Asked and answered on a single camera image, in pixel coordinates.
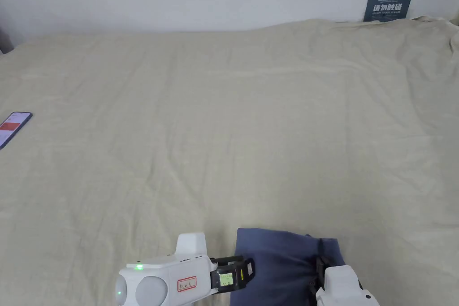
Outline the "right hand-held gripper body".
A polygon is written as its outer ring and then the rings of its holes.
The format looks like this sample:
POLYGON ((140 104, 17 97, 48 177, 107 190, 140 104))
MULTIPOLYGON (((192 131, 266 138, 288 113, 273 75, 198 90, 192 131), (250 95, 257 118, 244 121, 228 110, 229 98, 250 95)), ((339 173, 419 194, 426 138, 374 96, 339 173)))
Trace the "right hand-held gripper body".
POLYGON ((378 306, 379 302, 361 288, 358 276, 349 265, 325 269, 323 286, 315 293, 318 306, 378 306))

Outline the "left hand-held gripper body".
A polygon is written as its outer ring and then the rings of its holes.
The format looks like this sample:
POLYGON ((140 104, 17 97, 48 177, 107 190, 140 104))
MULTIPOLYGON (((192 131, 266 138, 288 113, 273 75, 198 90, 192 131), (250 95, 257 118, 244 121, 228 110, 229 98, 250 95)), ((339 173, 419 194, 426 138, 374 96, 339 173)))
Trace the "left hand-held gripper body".
POLYGON ((119 306, 191 306, 217 292, 211 287, 216 268, 208 256, 204 233, 180 234, 173 254, 121 269, 115 299, 119 306))

